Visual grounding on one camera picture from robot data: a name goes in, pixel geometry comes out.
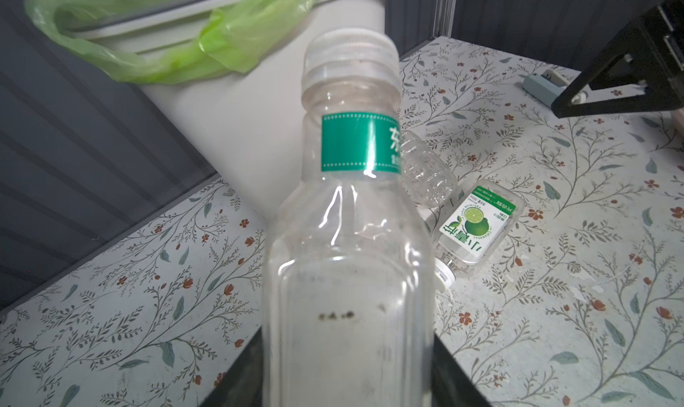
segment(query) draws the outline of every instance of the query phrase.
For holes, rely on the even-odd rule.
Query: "juice bottle label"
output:
[[[513,214],[515,205],[493,191],[477,186],[447,219],[440,232],[475,257],[481,257]]]
[[[323,116],[321,171],[399,172],[399,123],[376,113]]]

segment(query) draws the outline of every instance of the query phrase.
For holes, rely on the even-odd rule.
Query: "floral patterned surface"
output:
[[[265,224],[222,180],[9,312],[0,406],[196,406],[261,326]]]
[[[521,87],[548,68],[445,37],[402,61],[402,126],[461,188],[488,178],[527,203],[438,295],[436,333],[495,406],[681,406],[683,139],[669,113],[556,118]]]

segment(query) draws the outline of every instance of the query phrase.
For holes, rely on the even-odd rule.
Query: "dark wall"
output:
[[[584,69],[632,18],[663,0],[456,0],[452,37]]]
[[[399,55],[432,36],[436,0],[386,0],[385,33],[397,45]]]
[[[0,1],[0,309],[215,170],[141,91]]]

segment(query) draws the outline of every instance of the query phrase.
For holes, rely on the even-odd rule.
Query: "bottle cap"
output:
[[[399,53],[394,42],[376,31],[345,28],[321,34],[304,55],[302,92],[332,78],[369,77],[401,92]]]
[[[454,276],[454,273],[449,269],[449,266],[445,265],[439,258],[434,259],[434,273],[437,275],[437,279],[439,279],[440,282],[440,284],[437,285],[437,289],[440,292],[448,290],[456,281],[456,276]]]

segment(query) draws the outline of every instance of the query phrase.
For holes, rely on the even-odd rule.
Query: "green trash bag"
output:
[[[317,0],[241,0],[214,9],[198,37],[157,59],[115,51],[70,37],[63,26],[152,7],[170,0],[25,0],[33,24],[59,45],[106,72],[115,81],[180,83],[246,73],[311,10]]]

